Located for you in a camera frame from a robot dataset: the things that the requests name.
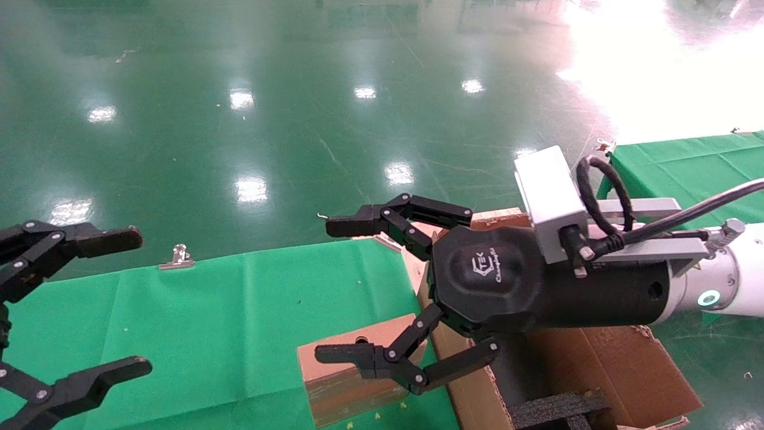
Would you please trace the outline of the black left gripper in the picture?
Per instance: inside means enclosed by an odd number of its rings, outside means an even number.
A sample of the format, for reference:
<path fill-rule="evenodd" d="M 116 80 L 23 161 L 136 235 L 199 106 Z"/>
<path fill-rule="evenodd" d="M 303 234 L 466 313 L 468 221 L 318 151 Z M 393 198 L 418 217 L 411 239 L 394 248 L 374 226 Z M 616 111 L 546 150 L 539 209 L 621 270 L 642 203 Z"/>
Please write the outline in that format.
<path fill-rule="evenodd" d="M 92 223 L 55 226 L 27 221 L 1 231 L 1 300 L 19 302 L 74 259 L 136 250 L 139 229 L 102 231 Z M 11 322 L 1 304 L 0 349 L 8 348 Z M 47 385 L 13 365 L 1 364 L 1 387 L 26 403 L 2 422 L 2 429 L 52 429 L 61 421 L 101 406 L 113 386 L 147 376 L 148 359 L 131 356 L 80 370 Z"/>

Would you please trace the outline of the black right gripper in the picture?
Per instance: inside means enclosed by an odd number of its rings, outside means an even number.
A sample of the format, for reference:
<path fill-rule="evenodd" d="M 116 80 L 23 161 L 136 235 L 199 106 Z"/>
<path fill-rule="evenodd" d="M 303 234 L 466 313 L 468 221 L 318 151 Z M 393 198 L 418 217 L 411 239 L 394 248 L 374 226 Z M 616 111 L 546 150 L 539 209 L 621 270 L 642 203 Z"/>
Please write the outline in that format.
<path fill-rule="evenodd" d="M 402 193 L 365 204 L 352 216 L 327 217 L 333 238 L 386 234 L 429 261 L 431 304 L 392 345 L 318 345 L 317 362 L 353 364 L 363 379 L 391 379 L 421 395 L 488 366 L 499 345 L 491 337 L 421 368 L 411 356 L 442 321 L 462 336 L 524 333 L 540 328 L 649 325 L 669 298 L 666 262 L 596 264 L 577 278 L 568 262 L 546 263 L 529 228 L 473 231 L 467 207 Z M 413 222 L 447 229 L 436 240 Z"/>

